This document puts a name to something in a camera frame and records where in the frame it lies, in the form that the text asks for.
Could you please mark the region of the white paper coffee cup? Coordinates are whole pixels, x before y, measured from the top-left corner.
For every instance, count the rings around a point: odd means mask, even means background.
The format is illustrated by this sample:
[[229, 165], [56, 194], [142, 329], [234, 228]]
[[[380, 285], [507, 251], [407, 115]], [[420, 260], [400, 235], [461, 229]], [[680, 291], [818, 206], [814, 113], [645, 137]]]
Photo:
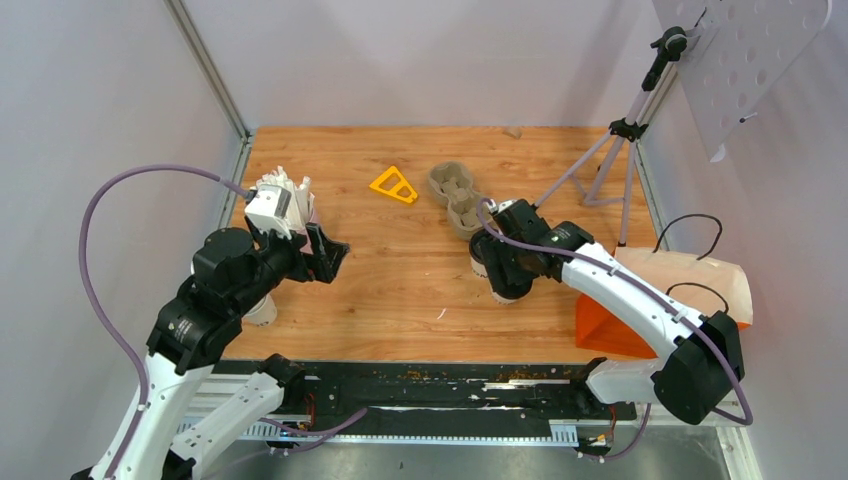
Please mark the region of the white paper coffee cup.
[[482, 264], [481, 262], [478, 262], [475, 258], [471, 257], [470, 258], [470, 265], [471, 265], [472, 272], [476, 276], [481, 277], [481, 278], [487, 278], [488, 277], [488, 274], [487, 274], [487, 271], [486, 271], [484, 264]]

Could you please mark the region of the orange and white paper bag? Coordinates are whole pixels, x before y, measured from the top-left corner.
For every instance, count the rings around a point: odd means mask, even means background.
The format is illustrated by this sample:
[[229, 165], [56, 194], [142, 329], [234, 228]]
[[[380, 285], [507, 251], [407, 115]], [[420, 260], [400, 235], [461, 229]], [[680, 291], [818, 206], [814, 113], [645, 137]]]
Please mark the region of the orange and white paper bag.
[[[724, 311], [740, 329], [753, 325], [750, 286], [739, 265], [650, 247], [618, 247], [614, 258], [676, 301], [706, 315]], [[635, 331], [585, 294], [576, 301], [575, 328], [579, 348], [640, 359], [656, 356]]]

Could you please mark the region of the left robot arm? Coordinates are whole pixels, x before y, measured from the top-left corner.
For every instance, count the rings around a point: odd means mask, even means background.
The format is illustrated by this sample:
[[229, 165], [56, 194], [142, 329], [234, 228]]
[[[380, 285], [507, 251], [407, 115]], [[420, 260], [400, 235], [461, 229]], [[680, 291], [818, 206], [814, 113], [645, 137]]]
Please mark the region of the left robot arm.
[[194, 254], [192, 273], [160, 310], [146, 342], [135, 403], [97, 464], [77, 479], [198, 479], [242, 433], [278, 409], [306, 400], [305, 371], [273, 354], [191, 430], [176, 433], [201, 384], [242, 320], [282, 281], [331, 283], [350, 252], [314, 223], [280, 237], [256, 227], [219, 229]]

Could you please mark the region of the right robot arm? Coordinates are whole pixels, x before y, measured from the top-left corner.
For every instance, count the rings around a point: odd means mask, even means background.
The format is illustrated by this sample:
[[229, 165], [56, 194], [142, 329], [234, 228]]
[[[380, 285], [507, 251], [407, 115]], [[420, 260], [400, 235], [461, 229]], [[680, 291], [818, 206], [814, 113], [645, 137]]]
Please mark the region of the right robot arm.
[[516, 301], [536, 279], [554, 280], [600, 304], [654, 352], [649, 360], [592, 361], [570, 392], [577, 413], [592, 418], [614, 403], [659, 403], [690, 425], [710, 414], [752, 425], [740, 385], [740, 332], [726, 312], [705, 315], [673, 299], [587, 231], [570, 221], [550, 226], [524, 199], [482, 198], [475, 213], [485, 233], [474, 245], [496, 299]]

